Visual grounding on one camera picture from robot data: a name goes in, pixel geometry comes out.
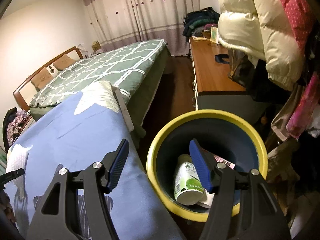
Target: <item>trash can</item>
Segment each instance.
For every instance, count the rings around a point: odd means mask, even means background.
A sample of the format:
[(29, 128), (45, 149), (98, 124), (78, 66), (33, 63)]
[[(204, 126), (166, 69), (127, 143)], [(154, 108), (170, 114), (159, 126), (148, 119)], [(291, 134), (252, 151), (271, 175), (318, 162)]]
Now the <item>trash can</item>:
[[(235, 114), (220, 110), (198, 110), (166, 124), (154, 138), (147, 158), (147, 175), (168, 210), (188, 220), (205, 222), (209, 209), (184, 206), (174, 199), (174, 171), (178, 157), (189, 153), (196, 138), (200, 146), (232, 163), (235, 170), (258, 169), (266, 178), (267, 151), (257, 131)], [(235, 191), (232, 216), (240, 210), (240, 191)]]

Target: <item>headboard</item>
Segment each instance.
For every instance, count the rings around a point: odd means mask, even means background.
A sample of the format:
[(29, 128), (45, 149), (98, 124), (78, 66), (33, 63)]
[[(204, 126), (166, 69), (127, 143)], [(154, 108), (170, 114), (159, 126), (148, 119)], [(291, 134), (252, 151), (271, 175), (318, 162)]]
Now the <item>headboard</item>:
[(25, 99), (23, 98), (23, 96), (21, 95), (21, 89), (23, 89), (30, 81), (31, 79), (37, 75), (43, 68), (48, 67), (49, 65), (51, 65), (52, 63), (54, 63), (56, 60), (58, 60), (59, 58), (61, 58), (64, 54), (68, 54), (72, 51), (76, 51), (76, 53), (78, 54), (79, 58), (83, 58), (80, 50), (74, 46), (64, 52), (62, 52), (60, 55), (58, 55), (57, 57), (53, 58), (52, 60), (50, 60), (49, 62), (47, 62), (46, 64), (44, 64), (42, 67), (40, 67), (39, 69), (37, 69), (34, 73), (32, 73), (30, 76), (27, 77), (27, 79), (20, 85), (17, 87), (17, 89), (13, 92), (13, 96), (16, 99), (18, 106), (25, 110), (28, 111), (30, 109), (30, 106), (26, 103)]

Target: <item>puffer jacket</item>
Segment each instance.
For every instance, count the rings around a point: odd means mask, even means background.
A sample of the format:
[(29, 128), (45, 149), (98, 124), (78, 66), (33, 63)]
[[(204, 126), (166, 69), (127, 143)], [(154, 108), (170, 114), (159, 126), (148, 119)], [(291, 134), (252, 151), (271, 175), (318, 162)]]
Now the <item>puffer jacket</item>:
[(305, 57), (280, 0), (219, 0), (219, 42), (267, 62), (268, 78), (292, 91)]

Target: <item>jacket cuff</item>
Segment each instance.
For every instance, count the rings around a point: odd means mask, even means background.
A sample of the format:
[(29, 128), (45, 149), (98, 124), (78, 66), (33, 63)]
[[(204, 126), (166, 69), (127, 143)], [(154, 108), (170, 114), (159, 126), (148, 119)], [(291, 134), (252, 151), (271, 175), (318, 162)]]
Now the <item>jacket cuff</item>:
[(289, 77), (268, 73), (268, 79), (270, 79), (270, 81), (272, 81), (274, 84), (276, 84), (277, 86), (285, 90), (288, 90), (288, 91), (293, 90), (293, 85), (295, 82)]

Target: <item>black strap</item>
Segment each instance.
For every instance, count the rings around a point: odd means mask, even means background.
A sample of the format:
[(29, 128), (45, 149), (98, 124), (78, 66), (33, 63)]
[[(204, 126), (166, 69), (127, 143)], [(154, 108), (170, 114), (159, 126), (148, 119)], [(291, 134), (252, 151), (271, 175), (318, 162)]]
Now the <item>black strap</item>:
[(214, 56), (216, 62), (221, 63), (221, 64), (230, 64), (230, 62), (225, 61), (224, 58), (229, 58), (228, 54), (218, 54)]

